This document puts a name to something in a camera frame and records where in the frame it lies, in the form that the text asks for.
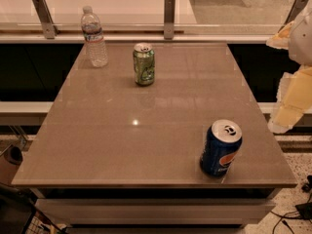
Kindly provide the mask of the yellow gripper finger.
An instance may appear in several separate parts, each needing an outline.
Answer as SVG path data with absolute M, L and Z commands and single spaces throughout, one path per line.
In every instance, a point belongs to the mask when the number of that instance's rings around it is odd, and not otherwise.
M 266 41 L 266 45 L 274 49 L 287 50 L 289 48 L 288 42 L 290 39 L 292 26 L 292 21 L 287 23 L 278 33 L 276 33 Z
M 294 74 L 285 72 L 276 99 L 268 128 L 272 133 L 283 134 L 312 107 L 312 67 L 302 65 Z

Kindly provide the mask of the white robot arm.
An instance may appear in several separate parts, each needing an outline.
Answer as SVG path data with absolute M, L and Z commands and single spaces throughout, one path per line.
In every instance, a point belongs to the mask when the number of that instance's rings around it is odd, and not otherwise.
M 312 107 L 312 9 L 306 6 L 266 45 L 287 50 L 289 58 L 299 64 L 294 74 L 285 72 L 280 79 L 277 101 L 268 122 L 272 133 L 283 134 Z

